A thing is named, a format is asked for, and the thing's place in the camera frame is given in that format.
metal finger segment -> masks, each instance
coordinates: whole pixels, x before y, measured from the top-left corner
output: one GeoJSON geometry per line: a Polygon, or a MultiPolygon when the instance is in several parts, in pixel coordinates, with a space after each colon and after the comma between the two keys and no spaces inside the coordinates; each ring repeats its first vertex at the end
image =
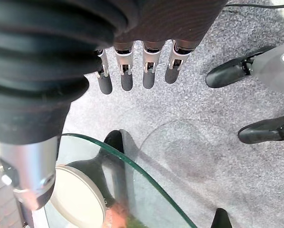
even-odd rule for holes
{"type": "Polygon", "coordinates": [[[191,42],[174,40],[170,52],[169,64],[165,73],[165,81],[169,84],[174,83],[182,69],[183,64],[188,60],[194,50],[191,42]]]}
{"type": "Polygon", "coordinates": [[[133,87],[133,46],[134,42],[114,45],[121,84],[125,91],[130,91],[133,87]]]}
{"type": "Polygon", "coordinates": [[[155,72],[159,64],[164,42],[143,42],[143,86],[146,89],[153,87],[155,72]]]}
{"type": "Polygon", "coordinates": [[[97,72],[98,83],[101,92],[108,95],[113,91],[113,85],[109,75],[106,51],[98,50],[97,53],[102,60],[101,69],[97,72]]]}

curved glass edge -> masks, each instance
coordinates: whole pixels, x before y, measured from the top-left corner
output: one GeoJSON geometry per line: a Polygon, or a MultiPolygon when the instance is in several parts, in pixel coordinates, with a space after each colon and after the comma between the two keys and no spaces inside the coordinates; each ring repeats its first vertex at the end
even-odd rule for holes
{"type": "Polygon", "coordinates": [[[81,139],[85,139],[90,141],[104,149],[106,149],[110,154],[116,156],[117,158],[121,159],[125,163],[132,166],[136,171],[138,171],[142,176],[144,176],[151,185],[175,208],[175,210],[181,215],[181,217],[187,222],[187,224],[192,228],[197,228],[197,226],[190,220],[190,218],[185,214],[185,212],[176,204],[176,202],[167,194],[167,192],[152,178],[144,169],[142,169],[138,164],[136,164],[133,160],[125,156],[123,153],[119,152],[114,147],[98,141],[97,139],[91,138],[86,135],[76,134],[76,133],[65,133],[62,136],[73,136],[81,139]]]}

white round object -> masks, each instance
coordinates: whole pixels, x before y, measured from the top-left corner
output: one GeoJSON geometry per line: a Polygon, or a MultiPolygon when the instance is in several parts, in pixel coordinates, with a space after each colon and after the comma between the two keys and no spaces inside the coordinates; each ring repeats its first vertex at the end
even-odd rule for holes
{"type": "Polygon", "coordinates": [[[65,219],[80,228],[101,228],[105,220],[106,207],[100,190],[73,167],[56,167],[56,184],[50,201],[65,219]]]}

robotic hand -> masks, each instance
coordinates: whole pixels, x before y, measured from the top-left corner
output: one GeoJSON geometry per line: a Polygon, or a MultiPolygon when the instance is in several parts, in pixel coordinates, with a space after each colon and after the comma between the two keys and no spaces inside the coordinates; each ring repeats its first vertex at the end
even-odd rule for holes
{"type": "Polygon", "coordinates": [[[114,46],[121,84],[133,86],[133,44],[142,40],[143,85],[152,88],[162,46],[173,39],[165,75],[174,83],[227,0],[0,1],[0,170],[28,209],[55,183],[59,138],[72,101],[98,72],[112,91],[105,48],[114,46]]]}

glass table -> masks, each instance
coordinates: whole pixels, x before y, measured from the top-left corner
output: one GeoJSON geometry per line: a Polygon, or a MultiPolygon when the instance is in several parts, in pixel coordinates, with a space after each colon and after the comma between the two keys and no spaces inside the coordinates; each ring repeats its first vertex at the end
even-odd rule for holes
{"type": "MultiPolygon", "coordinates": [[[[196,227],[145,170],[108,144],[64,134],[57,166],[66,164],[83,171],[100,190],[105,203],[102,228],[196,227]]],[[[50,228],[76,227],[56,210],[52,200],[45,212],[50,228]]]]}

